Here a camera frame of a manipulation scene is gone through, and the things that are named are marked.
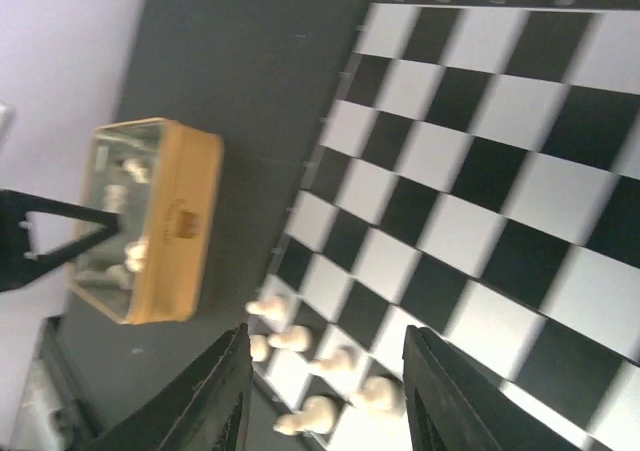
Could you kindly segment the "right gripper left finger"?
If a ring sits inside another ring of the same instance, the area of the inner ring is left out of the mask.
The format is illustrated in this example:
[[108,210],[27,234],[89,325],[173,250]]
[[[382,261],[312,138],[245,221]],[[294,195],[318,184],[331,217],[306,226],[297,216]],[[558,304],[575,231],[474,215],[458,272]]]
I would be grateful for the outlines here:
[[226,331],[138,411],[86,450],[243,450],[252,395],[248,325]]

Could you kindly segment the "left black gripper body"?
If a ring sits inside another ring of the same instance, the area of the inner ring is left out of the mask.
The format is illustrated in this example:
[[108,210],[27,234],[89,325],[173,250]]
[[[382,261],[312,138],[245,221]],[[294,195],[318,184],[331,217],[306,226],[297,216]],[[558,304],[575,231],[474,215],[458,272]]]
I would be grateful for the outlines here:
[[[93,223],[98,229],[46,254],[32,249],[28,215],[39,212]],[[1,291],[23,288],[82,253],[116,236],[116,213],[65,203],[23,192],[1,191]]]

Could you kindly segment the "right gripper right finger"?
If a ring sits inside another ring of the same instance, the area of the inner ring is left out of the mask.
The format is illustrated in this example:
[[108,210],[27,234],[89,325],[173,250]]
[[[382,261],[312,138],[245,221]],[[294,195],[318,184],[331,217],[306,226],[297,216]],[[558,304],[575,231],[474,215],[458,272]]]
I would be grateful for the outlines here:
[[536,450],[526,413],[451,346],[409,326],[403,379],[415,450]]

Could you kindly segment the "white pawn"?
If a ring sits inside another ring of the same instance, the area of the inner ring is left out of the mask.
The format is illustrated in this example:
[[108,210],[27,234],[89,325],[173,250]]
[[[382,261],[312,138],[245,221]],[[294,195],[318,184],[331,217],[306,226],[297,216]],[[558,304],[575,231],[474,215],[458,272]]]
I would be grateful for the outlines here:
[[370,376],[351,394],[351,404],[370,414],[400,417],[405,411],[404,388],[386,376]]
[[311,347],[313,334],[308,327],[292,325],[283,332],[271,334],[267,342],[273,348],[303,353]]
[[355,369],[355,360],[349,348],[338,347],[331,355],[310,362],[309,369],[316,376],[347,374]]
[[301,433],[324,435],[332,431],[337,417],[335,402],[329,397],[315,395],[306,399],[296,413],[280,416],[274,423],[273,430],[287,436]]

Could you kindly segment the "white rook corner piece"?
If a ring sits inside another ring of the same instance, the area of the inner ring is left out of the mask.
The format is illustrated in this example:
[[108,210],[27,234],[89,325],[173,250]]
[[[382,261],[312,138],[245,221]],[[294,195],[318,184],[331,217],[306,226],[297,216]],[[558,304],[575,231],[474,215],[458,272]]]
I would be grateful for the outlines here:
[[250,354],[254,362],[264,362],[271,353],[271,347],[265,335],[250,336]]

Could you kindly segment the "white pawn corner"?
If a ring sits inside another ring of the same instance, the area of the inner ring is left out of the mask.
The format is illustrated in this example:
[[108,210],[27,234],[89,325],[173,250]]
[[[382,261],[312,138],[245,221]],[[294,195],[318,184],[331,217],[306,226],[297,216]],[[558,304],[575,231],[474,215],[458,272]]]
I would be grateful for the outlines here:
[[252,316],[258,316],[273,322],[283,322],[289,313],[290,301],[282,295],[271,295],[249,301],[245,304],[245,311]]

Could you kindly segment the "black and white chessboard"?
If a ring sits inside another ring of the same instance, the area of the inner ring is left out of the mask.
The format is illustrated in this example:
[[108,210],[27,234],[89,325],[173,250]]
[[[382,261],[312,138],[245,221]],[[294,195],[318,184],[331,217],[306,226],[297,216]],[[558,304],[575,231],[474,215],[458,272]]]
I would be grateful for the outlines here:
[[[257,299],[276,408],[335,400],[314,450],[407,450],[350,401],[406,329],[454,345],[581,450],[639,446],[639,0],[369,0]],[[309,363],[349,348],[351,373]]]

